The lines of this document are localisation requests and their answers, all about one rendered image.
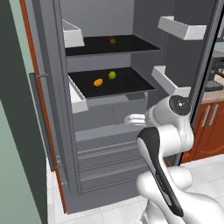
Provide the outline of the grey fridge door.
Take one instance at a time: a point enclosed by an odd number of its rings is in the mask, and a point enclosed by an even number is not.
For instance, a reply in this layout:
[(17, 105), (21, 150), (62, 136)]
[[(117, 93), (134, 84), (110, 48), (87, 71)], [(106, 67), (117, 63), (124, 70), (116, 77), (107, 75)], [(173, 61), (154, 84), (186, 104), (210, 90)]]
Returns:
[(167, 35), (165, 46), (164, 74), (178, 87), (190, 87), (188, 101), (191, 103), (191, 125), (194, 127), (199, 111), (209, 60), (217, 38), (224, 0), (173, 0), (170, 16), (188, 26), (205, 25), (201, 40), (183, 40)]
[(60, 197), (67, 214), (81, 210), (81, 181), (67, 74), (60, 0), (24, 0), (42, 84)]

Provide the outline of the grey right fridge door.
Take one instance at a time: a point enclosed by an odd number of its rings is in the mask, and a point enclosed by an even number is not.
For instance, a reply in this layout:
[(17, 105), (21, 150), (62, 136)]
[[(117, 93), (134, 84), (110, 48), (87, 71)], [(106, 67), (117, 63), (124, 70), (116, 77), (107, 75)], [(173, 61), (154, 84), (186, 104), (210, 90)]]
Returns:
[(191, 103), (191, 125), (194, 127), (199, 111), (209, 60), (217, 38), (224, 0), (173, 0), (170, 16), (188, 26), (205, 25), (201, 40), (183, 40), (167, 35), (165, 46), (164, 74), (178, 87), (190, 87), (188, 101)]

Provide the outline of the grey crisper drawer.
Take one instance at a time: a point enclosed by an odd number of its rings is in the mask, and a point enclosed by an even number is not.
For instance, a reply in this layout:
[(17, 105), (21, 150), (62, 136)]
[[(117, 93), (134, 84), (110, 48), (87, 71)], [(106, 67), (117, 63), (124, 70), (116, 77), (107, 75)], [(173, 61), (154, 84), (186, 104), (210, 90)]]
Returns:
[(143, 114), (146, 107), (143, 94), (131, 99), (126, 95), (88, 99), (87, 110), (73, 114), (74, 128), (82, 131), (121, 124), (130, 114)]

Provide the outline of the dark green cupboard panel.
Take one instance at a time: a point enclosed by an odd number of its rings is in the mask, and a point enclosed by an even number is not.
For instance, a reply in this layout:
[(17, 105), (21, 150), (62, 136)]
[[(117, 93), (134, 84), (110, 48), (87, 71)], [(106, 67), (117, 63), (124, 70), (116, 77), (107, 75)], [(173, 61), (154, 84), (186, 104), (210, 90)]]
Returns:
[(19, 0), (0, 0), (0, 224), (48, 224), (46, 154)]

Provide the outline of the grey left fridge door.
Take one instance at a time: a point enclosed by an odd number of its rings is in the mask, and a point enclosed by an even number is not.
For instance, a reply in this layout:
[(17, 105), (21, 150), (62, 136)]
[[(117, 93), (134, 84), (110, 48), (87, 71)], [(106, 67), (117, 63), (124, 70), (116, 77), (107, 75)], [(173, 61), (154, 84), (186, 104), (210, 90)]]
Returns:
[(42, 84), (60, 197), (67, 214), (81, 210), (81, 181), (67, 74), (60, 0), (24, 0)]

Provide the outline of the grey freezer drawer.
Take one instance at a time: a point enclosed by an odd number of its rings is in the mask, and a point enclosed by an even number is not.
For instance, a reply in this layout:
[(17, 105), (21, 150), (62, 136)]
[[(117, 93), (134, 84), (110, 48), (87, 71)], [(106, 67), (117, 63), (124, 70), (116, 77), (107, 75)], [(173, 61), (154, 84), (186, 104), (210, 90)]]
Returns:
[(83, 193), (134, 179), (147, 165), (137, 148), (140, 126), (105, 126), (75, 133)]

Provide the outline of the grey fridge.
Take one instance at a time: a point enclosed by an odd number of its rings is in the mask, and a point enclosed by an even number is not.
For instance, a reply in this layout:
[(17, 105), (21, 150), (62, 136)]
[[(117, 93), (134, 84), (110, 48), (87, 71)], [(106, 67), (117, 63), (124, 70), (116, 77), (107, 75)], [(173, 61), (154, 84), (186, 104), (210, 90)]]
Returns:
[[(62, 19), (79, 27), (83, 38), (134, 34), (160, 47), (158, 51), (66, 56), (68, 73), (132, 67), (155, 89), (103, 97), (126, 95), (131, 99), (144, 95), (147, 110), (164, 96), (164, 90), (151, 73), (153, 67), (162, 66), (164, 61), (167, 34), (159, 30), (158, 21), (172, 12), (173, 0), (59, 0), (59, 6)], [(80, 211), (137, 196), (137, 176), (122, 183), (81, 192)]]

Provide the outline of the red-brown cupboard door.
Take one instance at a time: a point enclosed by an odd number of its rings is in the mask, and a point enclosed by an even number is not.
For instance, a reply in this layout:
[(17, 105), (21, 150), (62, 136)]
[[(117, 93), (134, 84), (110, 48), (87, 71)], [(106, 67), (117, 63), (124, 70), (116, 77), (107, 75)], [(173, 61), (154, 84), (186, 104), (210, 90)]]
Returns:
[(202, 120), (204, 118), (206, 108), (207, 108), (208, 105), (212, 106), (211, 103), (205, 103), (205, 104), (201, 104), (199, 106), (199, 111), (198, 111), (197, 118), (196, 118), (194, 128), (193, 128), (194, 144), (193, 144), (193, 147), (189, 151), (186, 151), (183, 154), (183, 157), (182, 157), (182, 160), (181, 160), (182, 164), (190, 162), (194, 158), (194, 154), (195, 154), (195, 152), (196, 152), (196, 150), (199, 146), (200, 137), (201, 137), (203, 129), (204, 129), (204, 127), (201, 127), (201, 123), (202, 123)]
[[(213, 124), (208, 126), (214, 106), (219, 104)], [(199, 146), (195, 153), (195, 160), (210, 158), (224, 153), (224, 101), (212, 103), (209, 115), (206, 119)]]

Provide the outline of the black glass fridge rack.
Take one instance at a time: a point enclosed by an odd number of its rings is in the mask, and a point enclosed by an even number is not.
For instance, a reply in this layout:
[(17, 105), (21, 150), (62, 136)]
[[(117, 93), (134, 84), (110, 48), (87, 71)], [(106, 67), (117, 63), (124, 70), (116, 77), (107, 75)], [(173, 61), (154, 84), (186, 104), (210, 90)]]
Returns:
[(118, 35), (116, 43), (111, 45), (107, 36), (85, 37), (84, 46), (66, 48), (66, 56), (96, 55), (108, 53), (132, 53), (144, 51), (158, 51), (159, 46), (154, 45), (138, 36)]
[[(111, 71), (116, 73), (116, 77), (113, 80), (109, 79)], [(68, 75), (86, 98), (121, 95), (155, 89), (132, 67), (73, 72)], [(103, 84), (100, 87), (94, 86), (94, 81), (97, 79), (103, 79)]]

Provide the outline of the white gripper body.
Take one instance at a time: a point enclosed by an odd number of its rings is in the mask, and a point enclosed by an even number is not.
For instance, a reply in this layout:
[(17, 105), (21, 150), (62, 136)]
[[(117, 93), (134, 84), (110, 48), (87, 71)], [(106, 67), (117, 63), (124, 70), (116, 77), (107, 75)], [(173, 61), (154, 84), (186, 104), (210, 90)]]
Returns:
[(124, 122), (127, 125), (145, 126), (145, 115), (131, 114), (124, 118)]

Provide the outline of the black hob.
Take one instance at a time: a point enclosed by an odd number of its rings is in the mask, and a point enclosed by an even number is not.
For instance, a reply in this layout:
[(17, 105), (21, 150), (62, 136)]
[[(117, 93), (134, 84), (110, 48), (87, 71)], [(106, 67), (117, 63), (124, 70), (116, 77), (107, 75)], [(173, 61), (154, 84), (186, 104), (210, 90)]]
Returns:
[(224, 89), (224, 86), (222, 84), (220, 84), (218, 81), (209, 80), (206, 83), (205, 91), (206, 92), (213, 92), (213, 91), (220, 91), (220, 90), (223, 90), (223, 89)]

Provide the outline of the white door bin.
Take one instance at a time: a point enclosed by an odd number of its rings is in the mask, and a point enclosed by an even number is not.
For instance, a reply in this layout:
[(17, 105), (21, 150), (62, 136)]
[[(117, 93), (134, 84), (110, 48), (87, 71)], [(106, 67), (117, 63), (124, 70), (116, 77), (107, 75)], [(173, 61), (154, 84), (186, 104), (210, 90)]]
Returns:
[(183, 40), (202, 40), (207, 29), (205, 25), (183, 24), (176, 21), (174, 16), (161, 17), (157, 27)]
[(166, 66), (154, 66), (151, 76), (164, 89), (168, 95), (181, 95), (188, 97), (191, 91), (190, 87), (178, 87), (172, 80), (165, 75)]
[(69, 79), (69, 90), (71, 96), (71, 104), (73, 113), (80, 113), (88, 110), (88, 105), (85, 96), (78, 89), (71, 78)]
[(65, 48), (84, 46), (84, 38), (79, 27), (62, 20)]

